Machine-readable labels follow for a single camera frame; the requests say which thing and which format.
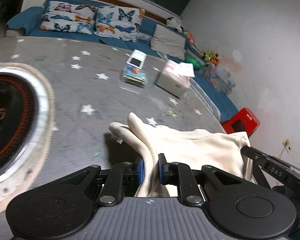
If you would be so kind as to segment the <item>cream white garment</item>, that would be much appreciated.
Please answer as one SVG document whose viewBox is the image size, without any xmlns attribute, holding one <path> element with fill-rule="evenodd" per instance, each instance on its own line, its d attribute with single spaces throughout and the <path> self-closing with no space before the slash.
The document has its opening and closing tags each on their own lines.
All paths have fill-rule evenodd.
<svg viewBox="0 0 300 240">
<path fill-rule="evenodd" d="M 112 122 L 111 133 L 131 146 L 143 158 L 145 176 L 136 197 L 174 197 L 177 188 L 159 181 L 158 155 L 169 163 L 179 162 L 200 170 L 211 165 L 249 182 L 253 181 L 253 162 L 241 155 L 241 148 L 250 146 L 246 132 L 211 133 L 205 129 L 179 131 L 164 125 L 151 126 L 130 113 L 127 124 Z"/>
</svg>

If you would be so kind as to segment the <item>left butterfly pillow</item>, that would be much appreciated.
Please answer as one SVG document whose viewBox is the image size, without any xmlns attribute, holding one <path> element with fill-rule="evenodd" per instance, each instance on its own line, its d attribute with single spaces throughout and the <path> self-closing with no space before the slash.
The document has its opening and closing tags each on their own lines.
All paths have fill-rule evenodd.
<svg viewBox="0 0 300 240">
<path fill-rule="evenodd" d="M 93 35 L 97 7 L 50 1 L 42 16 L 40 30 Z"/>
</svg>

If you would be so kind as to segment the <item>green bowl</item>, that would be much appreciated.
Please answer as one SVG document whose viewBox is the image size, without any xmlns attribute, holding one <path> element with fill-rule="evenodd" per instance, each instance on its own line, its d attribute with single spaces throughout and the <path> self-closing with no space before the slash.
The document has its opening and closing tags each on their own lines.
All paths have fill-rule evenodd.
<svg viewBox="0 0 300 240">
<path fill-rule="evenodd" d="M 200 68 L 202 68 L 202 66 L 203 66 L 203 64 L 199 60 L 197 60 L 191 56 L 186 56 L 184 59 L 184 62 L 192 64 L 194 70 L 200 70 Z"/>
</svg>

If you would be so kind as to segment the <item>yellow black plush toy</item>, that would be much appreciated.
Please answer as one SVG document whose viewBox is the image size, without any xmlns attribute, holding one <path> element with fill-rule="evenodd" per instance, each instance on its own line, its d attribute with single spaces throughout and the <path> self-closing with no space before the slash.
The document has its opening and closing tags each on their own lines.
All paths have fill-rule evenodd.
<svg viewBox="0 0 300 240">
<path fill-rule="evenodd" d="M 220 55 L 214 51 L 202 50 L 200 52 L 200 57 L 204 59 L 206 62 L 212 63 L 214 65 L 218 64 Z"/>
</svg>

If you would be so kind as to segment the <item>clear plastic toy bin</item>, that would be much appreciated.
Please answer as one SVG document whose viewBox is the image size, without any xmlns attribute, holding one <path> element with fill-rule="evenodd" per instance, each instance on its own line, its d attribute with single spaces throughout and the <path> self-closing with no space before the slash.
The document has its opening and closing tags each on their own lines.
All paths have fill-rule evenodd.
<svg viewBox="0 0 300 240">
<path fill-rule="evenodd" d="M 236 82 L 231 78 L 230 72 L 221 65 L 209 64 L 204 72 L 203 77 L 212 85 L 218 92 L 225 95 L 230 95 L 236 87 Z"/>
</svg>

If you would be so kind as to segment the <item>black white plush toy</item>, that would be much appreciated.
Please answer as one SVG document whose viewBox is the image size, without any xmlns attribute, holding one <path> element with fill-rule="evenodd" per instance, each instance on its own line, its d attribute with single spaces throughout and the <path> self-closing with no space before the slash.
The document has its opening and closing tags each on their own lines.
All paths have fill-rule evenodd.
<svg viewBox="0 0 300 240">
<path fill-rule="evenodd" d="M 183 32 L 182 26 L 176 21 L 174 17 L 169 17 L 166 19 L 166 26 L 173 29 L 174 31 L 178 31 L 180 33 Z"/>
</svg>

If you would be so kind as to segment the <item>right butterfly pillow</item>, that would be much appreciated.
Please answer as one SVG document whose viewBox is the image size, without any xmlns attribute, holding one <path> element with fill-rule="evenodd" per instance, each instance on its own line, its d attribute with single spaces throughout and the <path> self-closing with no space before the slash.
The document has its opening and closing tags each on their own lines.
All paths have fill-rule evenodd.
<svg viewBox="0 0 300 240">
<path fill-rule="evenodd" d="M 145 12 L 139 8 L 100 6 L 96 12 L 95 34 L 100 37 L 136 42 Z"/>
</svg>

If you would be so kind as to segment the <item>wall power socket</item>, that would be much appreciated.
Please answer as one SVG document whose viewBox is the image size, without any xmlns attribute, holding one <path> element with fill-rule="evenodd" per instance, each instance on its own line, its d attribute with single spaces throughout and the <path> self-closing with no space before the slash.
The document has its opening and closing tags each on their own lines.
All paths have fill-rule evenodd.
<svg viewBox="0 0 300 240">
<path fill-rule="evenodd" d="M 288 139 L 284 140 L 282 144 L 287 153 L 291 152 L 292 146 Z"/>
</svg>

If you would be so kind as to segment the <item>butterfly pillow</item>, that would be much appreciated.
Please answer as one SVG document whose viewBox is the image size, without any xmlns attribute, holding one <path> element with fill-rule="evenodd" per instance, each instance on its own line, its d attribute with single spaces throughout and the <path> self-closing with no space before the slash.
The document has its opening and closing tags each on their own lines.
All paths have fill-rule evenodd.
<svg viewBox="0 0 300 240">
<path fill-rule="evenodd" d="M 40 30 L 93 35 L 97 7 L 50 1 L 42 16 Z"/>
<path fill-rule="evenodd" d="M 100 37 L 136 42 L 145 12 L 139 8 L 100 6 L 96 12 L 95 34 Z"/>
</svg>

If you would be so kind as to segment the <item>red plastic stool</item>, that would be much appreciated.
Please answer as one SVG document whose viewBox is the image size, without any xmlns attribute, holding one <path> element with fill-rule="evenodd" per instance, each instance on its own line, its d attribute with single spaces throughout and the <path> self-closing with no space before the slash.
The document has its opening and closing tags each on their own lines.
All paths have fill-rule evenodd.
<svg viewBox="0 0 300 240">
<path fill-rule="evenodd" d="M 226 133 L 246 132 L 250 137 L 260 126 L 260 122 L 248 108 L 241 109 L 231 119 L 222 123 Z"/>
</svg>

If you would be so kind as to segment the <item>grey cushion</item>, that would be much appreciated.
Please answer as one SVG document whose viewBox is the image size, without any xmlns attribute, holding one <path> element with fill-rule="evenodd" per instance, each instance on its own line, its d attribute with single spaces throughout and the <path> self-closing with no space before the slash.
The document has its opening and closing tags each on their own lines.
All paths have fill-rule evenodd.
<svg viewBox="0 0 300 240">
<path fill-rule="evenodd" d="M 186 39 L 166 27 L 157 24 L 150 41 L 152 50 L 180 60 L 185 59 Z"/>
</svg>

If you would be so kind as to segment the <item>blue sectional sofa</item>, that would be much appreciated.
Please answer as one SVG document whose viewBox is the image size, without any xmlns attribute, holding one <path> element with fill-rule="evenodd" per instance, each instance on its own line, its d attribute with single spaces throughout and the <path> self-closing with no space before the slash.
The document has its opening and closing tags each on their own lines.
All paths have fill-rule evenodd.
<svg viewBox="0 0 300 240">
<path fill-rule="evenodd" d="M 198 56 L 183 34 L 146 17 L 144 9 L 106 5 L 91 0 L 46 0 L 41 7 L 30 7 L 13 16 L 7 23 L 10 30 L 23 30 L 26 36 L 71 38 L 103 43 L 127 50 L 140 50 L 159 57 L 154 41 L 159 31 L 177 38 L 176 45 L 165 41 L 171 51 L 168 59 L 181 62 L 190 55 Z"/>
</svg>

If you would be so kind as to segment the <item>white tissue box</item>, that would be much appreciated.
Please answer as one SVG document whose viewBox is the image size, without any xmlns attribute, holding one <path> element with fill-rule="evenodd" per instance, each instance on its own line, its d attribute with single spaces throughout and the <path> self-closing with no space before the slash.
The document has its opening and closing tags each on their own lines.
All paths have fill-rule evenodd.
<svg viewBox="0 0 300 240">
<path fill-rule="evenodd" d="M 189 90 L 192 77 L 195 77 L 193 64 L 168 60 L 156 80 L 156 85 L 181 98 Z"/>
</svg>

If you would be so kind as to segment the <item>orange plush toy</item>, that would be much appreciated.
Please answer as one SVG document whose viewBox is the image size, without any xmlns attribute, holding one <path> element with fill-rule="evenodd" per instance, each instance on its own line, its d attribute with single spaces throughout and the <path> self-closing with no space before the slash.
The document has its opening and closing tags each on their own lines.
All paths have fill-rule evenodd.
<svg viewBox="0 0 300 240">
<path fill-rule="evenodd" d="M 187 39 L 189 40 L 189 42 L 191 42 L 192 44 L 194 44 L 194 36 L 191 33 L 187 34 Z"/>
</svg>

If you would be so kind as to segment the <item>round table heater inset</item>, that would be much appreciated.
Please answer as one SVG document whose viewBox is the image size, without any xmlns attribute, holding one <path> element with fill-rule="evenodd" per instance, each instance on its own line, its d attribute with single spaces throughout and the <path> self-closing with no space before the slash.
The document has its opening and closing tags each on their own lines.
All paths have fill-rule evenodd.
<svg viewBox="0 0 300 240">
<path fill-rule="evenodd" d="M 36 68 L 0 63 L 0 213 L 27 191 L 50 150 L 55 95 Z"/>
</svg>

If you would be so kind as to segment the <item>white phone box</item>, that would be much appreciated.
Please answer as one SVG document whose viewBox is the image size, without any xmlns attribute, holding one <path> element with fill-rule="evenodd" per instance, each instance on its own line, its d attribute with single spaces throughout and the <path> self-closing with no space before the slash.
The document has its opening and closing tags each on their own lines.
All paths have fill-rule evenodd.
<svg viewBox="0 0 300 240">
<path fill-rule="evenodd" d="M 144 52 L 135 49 L 126 61 L 126 64 L 138 69 L 142 69 L 146 57 L 147 55 Z"/>
</svg>

